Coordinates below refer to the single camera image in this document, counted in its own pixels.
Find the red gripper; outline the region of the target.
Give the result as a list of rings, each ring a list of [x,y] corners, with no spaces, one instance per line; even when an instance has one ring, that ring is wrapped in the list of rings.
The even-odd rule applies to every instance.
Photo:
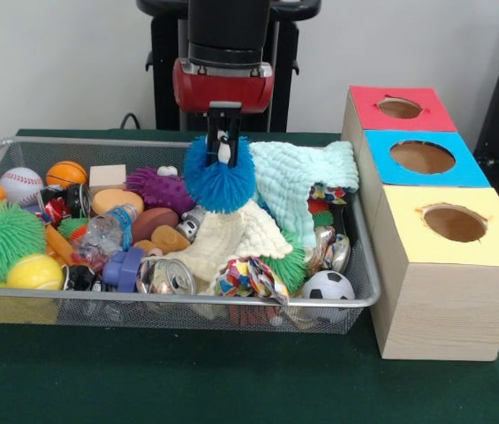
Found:
[[[269,105],[274,72],[269,63],[257,67],[228,69],[195,64],[179,58],[173,65],[173,91],[178,107],[185,112],[208,111],[207,166],[219,161],[221,150],[222,110],[210,108],[233,104],[242,113],[262,113]],[[229,110],[227,143],[231,156],[230,168],[238,163],[238,139],[241,126],[240,110]]]

